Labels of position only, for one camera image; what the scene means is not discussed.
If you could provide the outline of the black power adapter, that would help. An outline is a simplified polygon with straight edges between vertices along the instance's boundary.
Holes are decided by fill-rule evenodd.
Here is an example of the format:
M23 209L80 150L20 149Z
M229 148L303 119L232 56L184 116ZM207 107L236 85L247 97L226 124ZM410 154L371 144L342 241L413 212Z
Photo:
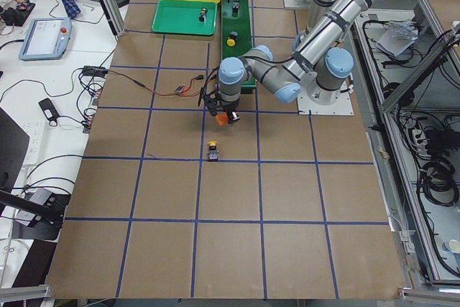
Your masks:
M39 101L38 105L49 122L56 122L60 117L54 103L49 98Z

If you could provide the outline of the green conveyor belt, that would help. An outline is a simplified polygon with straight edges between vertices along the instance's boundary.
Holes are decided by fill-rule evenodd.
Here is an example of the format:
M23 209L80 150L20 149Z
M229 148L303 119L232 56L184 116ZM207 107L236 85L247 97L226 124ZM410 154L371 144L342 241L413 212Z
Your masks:
M237 57L248 52L252 47L251 14L249 0L240 0L238 13L232 12L233 0L221 0L221 59ZM226 38L231 31L239 33L235 47L226 45Z

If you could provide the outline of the blue plaid cloth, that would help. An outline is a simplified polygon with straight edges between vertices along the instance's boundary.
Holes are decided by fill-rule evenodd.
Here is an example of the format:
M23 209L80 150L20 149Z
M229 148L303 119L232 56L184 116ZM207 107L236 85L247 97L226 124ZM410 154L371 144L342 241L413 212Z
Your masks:
M81 13L81 9L75 0L61 0L61 2L69 18L75 19Z

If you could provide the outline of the white power strip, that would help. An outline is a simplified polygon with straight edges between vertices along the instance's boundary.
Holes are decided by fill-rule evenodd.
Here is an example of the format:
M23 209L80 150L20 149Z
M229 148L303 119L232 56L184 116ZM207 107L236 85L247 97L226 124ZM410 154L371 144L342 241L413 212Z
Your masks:
M41 145L45 134L45 122L25 122L23 123L23 130L29 136L24 165L35 165L40 156Z

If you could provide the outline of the green plastic tray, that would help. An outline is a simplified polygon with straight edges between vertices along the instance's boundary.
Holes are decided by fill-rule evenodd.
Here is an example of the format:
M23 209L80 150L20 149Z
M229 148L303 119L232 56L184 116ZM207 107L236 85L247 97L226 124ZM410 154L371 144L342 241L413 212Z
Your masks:
M205 22L198 16L207 8ZM218 4L207 1L160 0L152 22L152 31L163 34L211 36L216 29Z

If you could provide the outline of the crumpled white paper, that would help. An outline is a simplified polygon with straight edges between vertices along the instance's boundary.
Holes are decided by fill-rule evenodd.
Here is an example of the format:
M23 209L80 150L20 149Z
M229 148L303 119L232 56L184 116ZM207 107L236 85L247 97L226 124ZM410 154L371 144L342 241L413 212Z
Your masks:
M396 58L418 39L418 28L410 19L384 23L385 32L378 39L376 48Z

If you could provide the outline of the green push button switch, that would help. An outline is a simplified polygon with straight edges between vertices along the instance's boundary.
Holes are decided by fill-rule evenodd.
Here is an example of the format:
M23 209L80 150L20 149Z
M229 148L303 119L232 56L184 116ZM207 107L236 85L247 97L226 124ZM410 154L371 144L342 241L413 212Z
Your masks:
M198 20L199 20L200 22L205 22L205 21L206 21L206 17L207 17L207 13L208 13L207 8L205 8L205 7L201 8L200 14L199 14L199 16L198 16Z

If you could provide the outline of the orange cylinder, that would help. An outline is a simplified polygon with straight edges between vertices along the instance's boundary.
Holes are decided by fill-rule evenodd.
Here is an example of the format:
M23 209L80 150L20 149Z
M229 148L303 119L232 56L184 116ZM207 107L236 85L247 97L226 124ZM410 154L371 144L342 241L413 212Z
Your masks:
M219 126L226 126L227 124L229 124L229 117L227 115L227 113L223 112L223 113L219 113L216 115L216 122Z

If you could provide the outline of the yellow push button switch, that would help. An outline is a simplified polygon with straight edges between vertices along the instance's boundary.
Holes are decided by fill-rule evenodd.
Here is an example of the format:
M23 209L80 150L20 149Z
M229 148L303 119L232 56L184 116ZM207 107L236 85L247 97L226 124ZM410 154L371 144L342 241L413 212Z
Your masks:
M239 41L239 33L236 31L231 31L226 38L226 45L228 47L235 47L237 42Z

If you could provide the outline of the blue teach pendant near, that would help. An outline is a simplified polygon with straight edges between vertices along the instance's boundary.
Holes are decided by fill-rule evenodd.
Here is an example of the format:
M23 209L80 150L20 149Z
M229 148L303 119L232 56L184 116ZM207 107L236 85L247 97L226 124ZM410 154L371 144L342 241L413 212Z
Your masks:
M33 19L19 52L19 59L57 60L67 49L72 22L68 17Z

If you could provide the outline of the small black controller board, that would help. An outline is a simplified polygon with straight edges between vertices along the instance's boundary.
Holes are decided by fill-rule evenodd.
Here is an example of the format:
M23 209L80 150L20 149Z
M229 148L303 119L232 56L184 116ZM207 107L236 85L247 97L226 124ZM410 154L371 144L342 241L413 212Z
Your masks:
M104 67L92 66L92 65L85 65L81 71L83 76L92 76L92 77L99 77L104 78L105 75L108 73L108 70Z

